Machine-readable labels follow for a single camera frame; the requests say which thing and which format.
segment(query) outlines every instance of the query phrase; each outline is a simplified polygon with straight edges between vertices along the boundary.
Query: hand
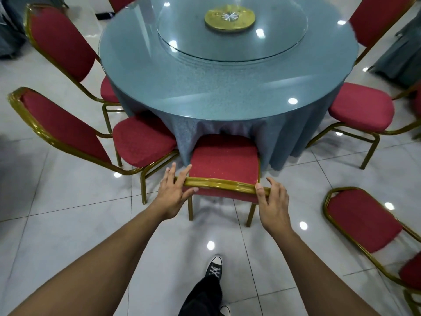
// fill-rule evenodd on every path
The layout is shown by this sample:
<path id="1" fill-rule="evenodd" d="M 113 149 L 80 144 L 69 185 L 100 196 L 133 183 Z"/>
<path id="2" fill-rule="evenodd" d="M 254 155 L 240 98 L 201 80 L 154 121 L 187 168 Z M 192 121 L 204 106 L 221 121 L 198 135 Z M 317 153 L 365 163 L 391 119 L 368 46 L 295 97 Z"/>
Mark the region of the hand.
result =
<path id="1" fill-rule="evenodd" d="M 158 195 L 151 203 L 151 207 L 155 208 L 154 210 L 160 211 L 162 220 L 175 217 L 184 202 L 199 190 L 198 187 L 192 187 L 183 193 L 183 184 L 191 168 L 192 165 L 190 164 L 182 170 L 175 183 L 176 164 L 173 163 L 171 169 L 166 168 L 159 186 Z"/>
<path id="2" fill-rule="evenodd" d="M 257 183 L 255 186 L 262 225 L 272 237 L 292 232 L 291 220 L 288 214 L 289 196 L 287 190 L 273 178 L 267 177 L 266 179 L 271 184 L 268 200 L 266 200 L 262 184 Z"/>

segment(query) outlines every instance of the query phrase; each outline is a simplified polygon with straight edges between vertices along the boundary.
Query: white shoelace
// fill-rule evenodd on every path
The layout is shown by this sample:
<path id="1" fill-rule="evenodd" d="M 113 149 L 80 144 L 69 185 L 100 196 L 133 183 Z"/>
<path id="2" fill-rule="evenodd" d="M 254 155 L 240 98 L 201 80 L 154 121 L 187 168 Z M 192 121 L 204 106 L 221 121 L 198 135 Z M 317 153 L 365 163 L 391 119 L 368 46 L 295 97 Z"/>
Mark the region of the white shoelace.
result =
<path id="1" fill-rule="evenodd" d="M 216 277 L 219 277 L 219 273 L 221 272 L 221 269 L 218 267 L 211 266 L 210 271 L 211 274 L 215 275 Z"/>

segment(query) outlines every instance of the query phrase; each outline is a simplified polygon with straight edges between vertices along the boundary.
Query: glass tabletop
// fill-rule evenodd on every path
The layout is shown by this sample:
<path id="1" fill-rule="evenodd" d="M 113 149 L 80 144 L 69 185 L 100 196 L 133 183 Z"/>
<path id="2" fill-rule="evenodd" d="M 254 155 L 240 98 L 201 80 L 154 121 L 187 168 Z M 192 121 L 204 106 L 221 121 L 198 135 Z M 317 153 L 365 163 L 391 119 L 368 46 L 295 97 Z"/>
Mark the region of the glass tabletop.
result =
<path id="1" fill-rule="evenodd" d="M 215 31 L 207 11 L 226 5 L 253 11 L 255 21 Z M 357 53 L 352 27 L 326 0 L 136 0 L 108 22 L 99 44 L 103 68 L 124 95 L 221 121 L 311 104 L 343 82 Z"/>

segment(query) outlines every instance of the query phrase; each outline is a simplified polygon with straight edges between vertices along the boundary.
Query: right hand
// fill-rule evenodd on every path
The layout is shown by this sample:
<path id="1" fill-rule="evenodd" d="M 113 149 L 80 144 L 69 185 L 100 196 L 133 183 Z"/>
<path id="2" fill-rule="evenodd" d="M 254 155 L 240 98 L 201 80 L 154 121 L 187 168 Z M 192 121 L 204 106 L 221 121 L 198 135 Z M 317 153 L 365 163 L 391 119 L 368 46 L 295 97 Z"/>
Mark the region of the right hand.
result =
<path id="1" fill-rule="evenodd" d="M 256 194 L 259 200 L 259 215 L 263 227 L 274 237 L 292 232 L 288 214 L 289 196 L 285 187 L 271 177 L 266 178 L 270 184 L 269 199 L 266 200 L 262 184 L 257 183 Z"/>

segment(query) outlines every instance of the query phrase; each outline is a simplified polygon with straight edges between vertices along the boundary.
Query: round table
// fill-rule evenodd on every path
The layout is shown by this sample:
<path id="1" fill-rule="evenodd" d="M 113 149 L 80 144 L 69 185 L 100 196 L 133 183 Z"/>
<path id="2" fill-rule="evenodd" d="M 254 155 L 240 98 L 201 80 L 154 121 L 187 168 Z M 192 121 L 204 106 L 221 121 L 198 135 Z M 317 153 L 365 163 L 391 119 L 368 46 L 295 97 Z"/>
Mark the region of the round table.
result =
<path id="1" fill-rule="evenodd" d="M 221 32 L 205 23 L 213 9 L 237 25 L 251 10 L 255 21 Z M 184 164 L 199 137 L 229 133 L 252 138 L 262 169 L 276 170 L 302 153 L 357 53 L 350 24 L 325 0 L 136 0 L 99 44 L 124 109 L 158 115 Z"/>

